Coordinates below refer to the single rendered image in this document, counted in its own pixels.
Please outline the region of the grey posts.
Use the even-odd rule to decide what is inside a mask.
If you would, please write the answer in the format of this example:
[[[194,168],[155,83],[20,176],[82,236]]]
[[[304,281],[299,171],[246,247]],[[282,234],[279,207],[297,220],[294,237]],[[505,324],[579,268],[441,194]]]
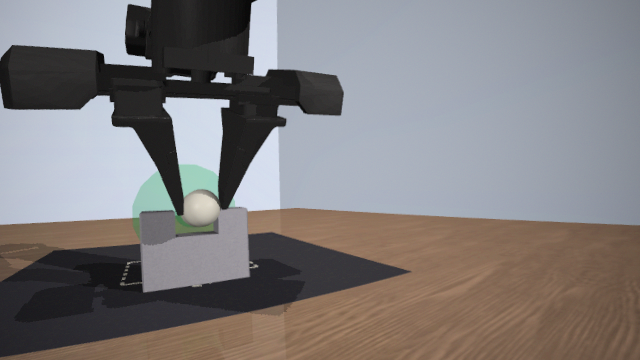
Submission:
[[[248,209],[221,209],[213,231],[219,234],[221,282],[250,277]],[[142,211],[139,233],[143,293],[177,288],[175,212]]]

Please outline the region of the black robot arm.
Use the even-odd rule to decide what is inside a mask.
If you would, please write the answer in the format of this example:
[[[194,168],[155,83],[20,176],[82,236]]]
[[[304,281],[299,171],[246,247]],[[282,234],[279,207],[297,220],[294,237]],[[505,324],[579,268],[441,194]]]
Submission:
[[[151,59],[151,8],[139,5],[127,5],[125,45],[128,55],[144,56]],[[173,74],[166,73],[168,78],[175,75],[191,78],[191,70],[173,69]]]

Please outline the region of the dark grey flat mat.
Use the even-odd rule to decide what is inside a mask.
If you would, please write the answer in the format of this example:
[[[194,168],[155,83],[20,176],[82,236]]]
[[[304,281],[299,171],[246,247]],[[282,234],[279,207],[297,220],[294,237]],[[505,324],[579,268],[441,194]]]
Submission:
[[[0,282],[0,357],[210,321],[405,275],[275,233],[248,234],[250,277],[143,293],[141,244],[54,250]]]

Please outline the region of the green glass bottle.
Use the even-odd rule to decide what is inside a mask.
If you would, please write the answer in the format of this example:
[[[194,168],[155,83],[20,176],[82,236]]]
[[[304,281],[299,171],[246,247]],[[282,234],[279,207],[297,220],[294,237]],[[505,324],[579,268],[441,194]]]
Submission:
[[[132,205],[132,226],[139,239],[139,214],[142,211],[174,211],[176,234],[213,231],[213,222],[221,211],[219,176],[197,164],[181,164],[179,168],[183,215],[177,215],[159,171],[154,172],[141,185]]]

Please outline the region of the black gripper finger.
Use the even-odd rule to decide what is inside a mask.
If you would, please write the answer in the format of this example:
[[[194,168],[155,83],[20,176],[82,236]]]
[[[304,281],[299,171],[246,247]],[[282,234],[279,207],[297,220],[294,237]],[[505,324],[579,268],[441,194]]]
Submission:
[[[286,119],[247,116],[222,107],[220,111],[223,137],[218,195],[221,209],[227,210],[256,153],[274,127],[286,125]]]
[[[115,127],[131,127],[143,143],[158,169],[178,216],[183,215],[184,197],[180,180],[172,118],[163,107],[163,115],[111,115]]]

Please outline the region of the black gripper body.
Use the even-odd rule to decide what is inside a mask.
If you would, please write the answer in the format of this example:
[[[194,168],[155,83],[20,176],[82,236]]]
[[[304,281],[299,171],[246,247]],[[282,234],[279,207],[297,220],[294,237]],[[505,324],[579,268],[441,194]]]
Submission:
[[[117,116],[163,115],[166,97],[229,100],[229,110],[247,116],[277,117],[278,105],[341,115],[336,75],[268,69],[254,76],[248,53],[255,1],[151,0],[151,67],[107,64],[96,50],[12,45],[0,58],[3,106],[75,110],[106,95]],[[172,68],[191,70],[191,80],[166,80]],[[232,83],[211,82],[211,72]]]

